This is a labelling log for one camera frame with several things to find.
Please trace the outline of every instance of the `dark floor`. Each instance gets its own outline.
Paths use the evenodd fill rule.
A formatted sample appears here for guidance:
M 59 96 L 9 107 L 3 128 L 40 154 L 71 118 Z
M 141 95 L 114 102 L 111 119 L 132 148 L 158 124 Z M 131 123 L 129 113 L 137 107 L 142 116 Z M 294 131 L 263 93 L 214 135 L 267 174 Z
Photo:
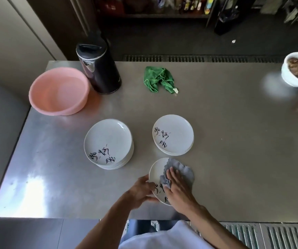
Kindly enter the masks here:
M 284 24 L 284 17 L 253 11 L 222 36 L 215 21 L 205 28 L 202 19 L 111 19 L 103 32 L 116 61 L 124 54 L 287 55 L 298 51 L 298 23 Z
M 0 218 L 0 249 L 74 249 L 97 222 L 91 219 Z

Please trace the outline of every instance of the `blue pants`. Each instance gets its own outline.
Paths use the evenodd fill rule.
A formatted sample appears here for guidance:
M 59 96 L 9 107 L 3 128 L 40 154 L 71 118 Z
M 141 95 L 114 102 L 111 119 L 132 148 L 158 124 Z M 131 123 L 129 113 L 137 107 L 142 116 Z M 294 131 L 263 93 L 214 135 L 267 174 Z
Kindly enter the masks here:
M 170 230 L 177 222 L 177 220 L 160 220 L 158 221 L 159 229 L 161 231 Z M 156 232 L 156 229 L 151 225 L 150 220 L 130 219 L 127 233 L 121 238 L 120 244 L 133 236 L 148 232 Z

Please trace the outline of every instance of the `white bowl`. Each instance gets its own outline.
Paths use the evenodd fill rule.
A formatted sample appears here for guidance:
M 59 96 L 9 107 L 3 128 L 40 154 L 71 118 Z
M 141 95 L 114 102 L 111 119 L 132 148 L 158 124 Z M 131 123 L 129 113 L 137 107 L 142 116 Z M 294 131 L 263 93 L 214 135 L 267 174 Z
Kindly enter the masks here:
M 155 197 L 158 198 L 165 205 L 171 205 L 166 197 L 163 186 L 160 183 L 160 176 L 164 173 L 164 167 L 168 162 L 168 157 L 161 158 L 151 166 L 149 172 L 149 182 L 154 182 L 156 184 L 156 189 L 153 191 Z
M 88 159 L 101 168 L 115 168 L 129 160 L 134 150 L 129 128 L 116 119 L 105 119 L 93 125 L 85 136 Z
M 194 143 L 192 126 L 175 114 L 160 117 L 153 126 L 152 136 L 156 146 L 168 155 L 185 154 Z
M 291 71 L 288 69 L 288 64 L 287 64 L 287 60 L 289 58 L 292 57 L 296 57 L 298 58 L 298 52 L 293 52 L 291 54 L 288 54 L 285 59 L 284 59 L 284 63 L 281 67 L 281 77 L 283 78 L 283 80 L 288 83 L 290 86 L 293 87 L 298 87 L 298 78 L 296 76 L 294 76 Z

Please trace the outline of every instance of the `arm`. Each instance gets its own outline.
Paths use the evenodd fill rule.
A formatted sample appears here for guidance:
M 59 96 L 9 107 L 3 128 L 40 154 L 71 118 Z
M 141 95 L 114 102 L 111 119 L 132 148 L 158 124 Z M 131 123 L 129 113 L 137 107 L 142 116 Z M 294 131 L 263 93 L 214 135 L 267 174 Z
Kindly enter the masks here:
M 171 189 L 164 186 L 168 201 L 176 211 L 189 218 L 207 242 L 217 249 L 248 249 L 214 219 L 205 207 L 197 203 L 179 171 L 171 167 L 166 175 L 171 181 Z
M 149 197 L 155 189 L 155 183 L 148 183 L 149 175 L 140 177 L 106 213 L 104 218 L 86 235 L 76 249 L 114 249 L 119 242 L 129 213 L 141 206 L 144 201 L 158 201 Z

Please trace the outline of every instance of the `gray cloth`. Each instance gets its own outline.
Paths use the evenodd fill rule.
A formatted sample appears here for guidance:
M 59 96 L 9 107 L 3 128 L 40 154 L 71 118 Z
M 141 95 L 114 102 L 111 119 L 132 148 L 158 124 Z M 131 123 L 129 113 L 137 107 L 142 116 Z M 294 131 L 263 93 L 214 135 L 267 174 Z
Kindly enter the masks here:
M 193 183 L 195 180 L 194 173 L 190 167 L 185 166 L 184 164 L 180 163 L 176 159 L 169 158 L 167 164 L 164 167 L 164 173 L 160 176 L 160 182 L 163 185 L 166 185 L 168 188 L 171 188 L 171 182 L 166 177 L 166 171 L 173 167 L 174 171 L 178 170 L 180 175 L 185 180 L 186 184 L 189 186 L 190 189 L 193 187 Z

